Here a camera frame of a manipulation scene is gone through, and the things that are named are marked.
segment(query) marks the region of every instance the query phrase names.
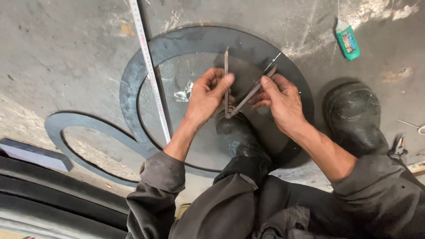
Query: concrete floor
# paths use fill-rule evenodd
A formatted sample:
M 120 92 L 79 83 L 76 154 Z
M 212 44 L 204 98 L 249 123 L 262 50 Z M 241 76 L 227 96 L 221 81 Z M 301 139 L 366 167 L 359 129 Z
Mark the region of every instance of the concrete floor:
M 413 0 L 287 0 L 205 1 L 143 0 L 152 35 L 190 25 L 219 25 L 243 30 L 278 47 L 303 73 L 315 99 L 316 127 L 326 132 L 321 99 L 332 86 L 351 79 L 369 85 L 382 106 L 381 129 L 391 142 L 405 133 L 407 163 L 425 161 L 425 137 L 414 127 L 425 123 L 425 3 Z M 361 56 L 348 62 L 335 43 L 337 16 L 355 28 Z M 0 137 L 57 151 L 48 139 L 44 119 L 60 110 L 97 115 L 128 131 L 119 106 L 122 72 L 140 48 L 125 0 L 22 0 L 0 2 Z M 213 64 L 181 56 L 161 66 L 167 100 L 187 107 L 183 91 Z M 142 118 L 164 145 L 148 84 Z M 174 115 L 175 122 L 183 117 Z M 143 158 L 113 139 L 85 128 L 66 130 L 73 148 L 103 169 L 137 180 L 138 168 L 120 163 Z M 188 162 L 196 162 L 194 156 Z M 329 189 L 317 166 L 302 153 L 286 169 L 272 174 L 281 179 Z M 105 187 L 105 182 L 76 165 L 70 175 Z M 178 202 L 191 202 L 212 179 L 187 174 L 186 190 Z M 125 196 L 131 188 L 114 185 Z

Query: person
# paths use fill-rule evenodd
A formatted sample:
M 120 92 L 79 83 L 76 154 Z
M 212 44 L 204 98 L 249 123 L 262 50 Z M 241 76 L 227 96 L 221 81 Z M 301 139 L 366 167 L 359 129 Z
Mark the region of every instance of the person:
M 333 193 L 268 175 L 272 161 L 239 113 L 215 117 L 233 156 L 175 220 L 184 189 L 184 161 L 196 132 L 222 102 L 234 75 L 212 68 L 193 85 L 187 113 L 166 148 L 146 159 L 130 207 L 128 239 L 141 238 L 425 238 L 425 193 L 399 160 L 387 156 L 380 105 L 362 83 L 325 97 L 334 141 L 303 116 L 298 90 L 282 75 L 261 78 L 251 103 L 269 106 L 279 130 L 298 143 L 331 182 Z

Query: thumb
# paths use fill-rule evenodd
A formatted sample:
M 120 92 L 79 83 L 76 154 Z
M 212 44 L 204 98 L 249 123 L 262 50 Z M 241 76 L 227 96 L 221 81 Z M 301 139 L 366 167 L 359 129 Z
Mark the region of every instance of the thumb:
M 261 77 L 261 86 L 263 87 L 264 91 L 270 96 L 270 98 L 274 98 L 281 93 L 276 83 L 274 83 L 272 79 L 268 78 L 267 76 Z
M 222 98 L 227 89 L 229 89 L 233 84 L 233 81 L 235 81 L 234 74 L 226 75 L 220 80 L 220 82 L 218 82 L 217 86 L 212 90 L 211 93 L 216 97 Z

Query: hand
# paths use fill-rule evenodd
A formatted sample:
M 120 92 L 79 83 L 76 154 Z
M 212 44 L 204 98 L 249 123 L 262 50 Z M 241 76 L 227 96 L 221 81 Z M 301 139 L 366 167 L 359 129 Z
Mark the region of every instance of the hand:
M 249 102 L 252 109 L 269 106 L 279 130 L 285 134 L 306 123 L 297 87 L 280 74 L 261 78 L 262 90 Z
M 193 84 L 185 119 L 198 129 L 212 116 L 235 80 L 233 74 L 223 76 L 224 69 L 211 68 Z M 229 95 L 229 102 L 233 101 L 235 99 Z

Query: green tube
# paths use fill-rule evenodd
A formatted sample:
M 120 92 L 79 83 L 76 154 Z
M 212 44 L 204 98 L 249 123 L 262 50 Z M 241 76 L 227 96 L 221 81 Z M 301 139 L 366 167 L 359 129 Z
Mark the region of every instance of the green tube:
M 338 24 L 335 29 L 338 43 L 348 60 L 352 60 L 360 56 L 360 49 L 357 45 L 356 38 L 354 37 L 353 28 L 351 25 L 343 20 L 338 19 Z

